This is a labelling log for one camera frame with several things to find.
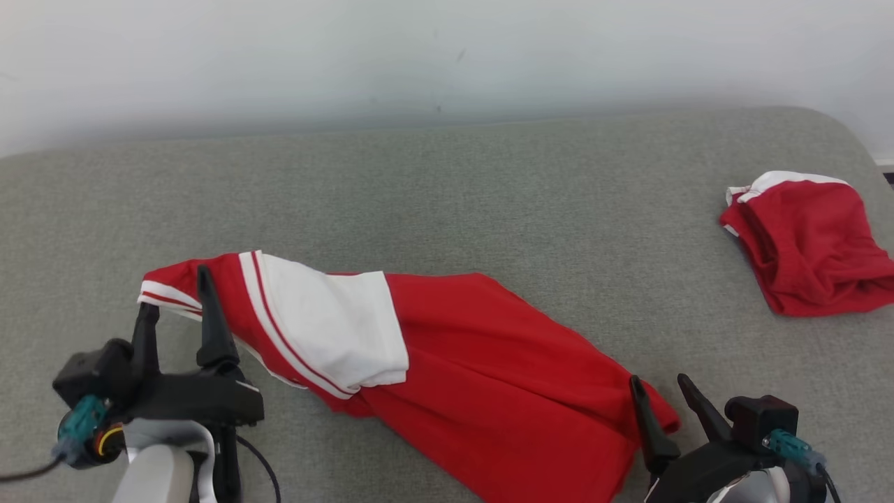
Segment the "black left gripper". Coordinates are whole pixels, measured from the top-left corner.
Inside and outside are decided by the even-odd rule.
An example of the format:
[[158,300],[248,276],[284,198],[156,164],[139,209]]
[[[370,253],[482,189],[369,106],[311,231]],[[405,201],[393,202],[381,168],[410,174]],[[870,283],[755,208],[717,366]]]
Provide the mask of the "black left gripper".
[[[234,427],[265,419],[264,398],[241,370],[232,331],[210,268],[197,269],[197,293],[202,306],[201,347],[195,372],[169,374],[159,368],[156,305],[141,303],[131,338],[131,378],[134,399],[126,409],[126,423],[137,419],[195,421]],[[229,370],[219,373],[216,369]]]

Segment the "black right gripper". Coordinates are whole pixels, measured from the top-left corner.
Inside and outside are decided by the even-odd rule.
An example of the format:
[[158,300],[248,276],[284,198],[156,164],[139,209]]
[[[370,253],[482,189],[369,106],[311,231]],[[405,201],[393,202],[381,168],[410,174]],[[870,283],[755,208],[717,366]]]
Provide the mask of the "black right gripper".
[[713,494],[769,461],[769,455],[731,441],[728,421],[689,376],[678,374],[677,384],[709,442],[681,457],[679,446],[652,411],[642,380],[636,375],[629,380],[645,467],[651,477],[658,477],[644,503],[707,503]]

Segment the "red jersey with white sleeves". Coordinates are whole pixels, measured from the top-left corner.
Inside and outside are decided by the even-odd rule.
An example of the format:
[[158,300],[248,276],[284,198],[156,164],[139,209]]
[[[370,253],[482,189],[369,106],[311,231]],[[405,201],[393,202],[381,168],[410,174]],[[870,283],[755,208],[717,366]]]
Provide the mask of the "red jersey with white sleeves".
[[640,448],[631,374],[480,273],[327,274],[259,251],[143,277],[200,321],[205,266],[233,337],[333,411],[374,416],[485,503],[612,503]]

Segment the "red shorts with white trim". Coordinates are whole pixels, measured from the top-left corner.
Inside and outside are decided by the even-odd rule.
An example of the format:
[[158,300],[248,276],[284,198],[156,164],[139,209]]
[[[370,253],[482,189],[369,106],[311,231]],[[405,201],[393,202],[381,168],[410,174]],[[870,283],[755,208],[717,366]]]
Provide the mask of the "red shorts with white trim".
[[788,317],[894,305],[894,258],[843,180],[772,170],[731,186],[719,225],[738,239],[770,309]]

